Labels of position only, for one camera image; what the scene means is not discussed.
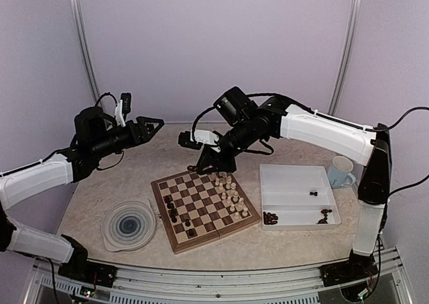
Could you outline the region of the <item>wooden chess board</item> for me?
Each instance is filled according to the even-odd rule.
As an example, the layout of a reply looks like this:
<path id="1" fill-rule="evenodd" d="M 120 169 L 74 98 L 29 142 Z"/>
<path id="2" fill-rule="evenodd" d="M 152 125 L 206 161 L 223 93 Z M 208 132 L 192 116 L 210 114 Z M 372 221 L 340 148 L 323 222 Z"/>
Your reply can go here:
<path id="1" fill-rule="evenodd" d="M 247 229 L 261 221 L 258 210 L 255 209 L 237 179 L 238 192 L 245 196 L 246 205 L 250 209 L 251 217 L 236 223 L 225 225 L 217 214 L 210 215 L 208 205 L 212 203 L 210 196 L 212 183 L 210 174 L 199 175 L 195 172 L 180 172 L 172 176 L 151 182 L 152 191 L 158 206 L 158 211 L 164 225 L 173 253 L 180 254 L 226 238 L 232 234 Z M 166 206 L 164 197 L 169 196 L 178 210 L 177 222 L 173 223 L 170 210 Z M 190 227 L 184 222 L 190 220 Z M 188 230 L 193 229 L 195 236 L 190 237 Z"/>

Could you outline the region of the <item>dark chess piece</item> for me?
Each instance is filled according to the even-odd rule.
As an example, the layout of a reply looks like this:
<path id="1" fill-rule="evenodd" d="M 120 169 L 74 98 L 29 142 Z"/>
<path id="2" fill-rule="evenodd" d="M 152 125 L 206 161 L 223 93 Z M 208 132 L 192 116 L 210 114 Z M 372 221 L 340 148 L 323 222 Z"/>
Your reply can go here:
<path id="1" fill-rule="evenodd" d="M 173 201 L 171 200 L 171 198 L 169 196 L 165 196 L 164 197 L 164 201 L 165 201 L 166 206 L 167 206 L 168 209 L 173 209 L 174 208 L 174 203 L 173 203 Z"/>

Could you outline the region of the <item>white plastic tray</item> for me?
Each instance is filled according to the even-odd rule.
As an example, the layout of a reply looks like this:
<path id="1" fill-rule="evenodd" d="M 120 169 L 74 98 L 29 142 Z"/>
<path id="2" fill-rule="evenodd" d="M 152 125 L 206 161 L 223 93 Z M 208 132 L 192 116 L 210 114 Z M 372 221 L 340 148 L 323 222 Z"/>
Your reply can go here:
<path id="1" fill-rule="evenodd" d="M 322 166 L 262 164 L 259 166 L 261 182 L 261 210 L 275 213 L 278 223 L 265 225 L 265 231 L 333 230 L 340 226 L 341 218 Z M 310 196 L 317 191 L 318 196 Z M 321 211 L 332 209 L 327 224 L 317 224 L 323 218 Z"/>

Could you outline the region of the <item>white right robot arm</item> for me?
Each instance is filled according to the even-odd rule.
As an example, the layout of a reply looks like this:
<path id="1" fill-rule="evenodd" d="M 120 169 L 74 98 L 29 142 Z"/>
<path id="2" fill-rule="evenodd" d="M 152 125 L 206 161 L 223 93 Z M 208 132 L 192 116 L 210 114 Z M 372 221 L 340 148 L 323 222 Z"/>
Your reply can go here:
<path id="1" fill-rule="evenodd" d="M 270 138 L 297 140 L 330 150 L 363 167 L 358 188 L 361 213 L 353 242 L 354 256 L 343 264 L 343 274 L 358 279 L 369 268 L 390 195 L 391 151 L 389 128 L 359 125 L 311 109 L 278 93 L 261 93 L 265 101 L 254 102 L 256 94 L 246 94 L 239 87 L 223 93 L 207 112 L 216 110 L 229 124 L 225 134 L 198 130 L 193 123 L 179 135 L 182 147 L 200 150 L 194 166 L 199 174 L 235 172 L 235 158 L 250 153 L 250 147 Z"/>

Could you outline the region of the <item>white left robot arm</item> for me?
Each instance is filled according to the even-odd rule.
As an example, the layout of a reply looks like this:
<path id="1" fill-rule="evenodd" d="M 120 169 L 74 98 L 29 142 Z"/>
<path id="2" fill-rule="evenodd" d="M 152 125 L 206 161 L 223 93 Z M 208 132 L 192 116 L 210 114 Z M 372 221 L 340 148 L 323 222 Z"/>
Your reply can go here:
<path id="1" fill-rule="evenodd" d="M 100 161 L 149 142 L 164 125 L 162 119 L 139 116 L 125 120 L 128 110 L 115 115 L 101 107 L 89 107 L 74 118 L 75 135 L 69 147 L 1 175 L 1 251 L 19 252 L 66 263 L 68 270 L 85 281 L 94 266 L 78 252 L 71 239 L 49 234 L 7 217 L 6 211 L 54 187 L 77 183 L 100 169 Z"/>

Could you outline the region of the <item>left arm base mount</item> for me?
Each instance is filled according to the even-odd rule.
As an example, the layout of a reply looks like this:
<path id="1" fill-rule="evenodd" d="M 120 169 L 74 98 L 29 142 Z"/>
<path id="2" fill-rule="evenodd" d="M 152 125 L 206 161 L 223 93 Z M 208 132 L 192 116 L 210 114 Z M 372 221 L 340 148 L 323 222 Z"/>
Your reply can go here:
<path id="1" fill-rule="evenodd" d="M 108 264 L 100 264 L 88 260 L 88 250 L 74 238 L 61 235 L 71 243 L 73 253 L 67 263 L 62 263 L 58 269 L 60 276 L 72 280 L 112 288 L 117 274 L 117 268 Z"/>

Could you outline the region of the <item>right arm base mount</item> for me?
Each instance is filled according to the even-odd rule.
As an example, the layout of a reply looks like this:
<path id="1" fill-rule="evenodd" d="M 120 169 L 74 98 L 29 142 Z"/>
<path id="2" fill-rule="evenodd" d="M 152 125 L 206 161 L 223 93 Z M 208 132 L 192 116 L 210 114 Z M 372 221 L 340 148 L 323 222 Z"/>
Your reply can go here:
<path id="1" fill-rule="evenodd" d="M 320 267 L 324 287 L 341 285 L 341 295 L 351 303 L 360 303 L 376 290 L 381 275 L 381 254 L 361 256 L 352 250 L 345 261 Z"/>

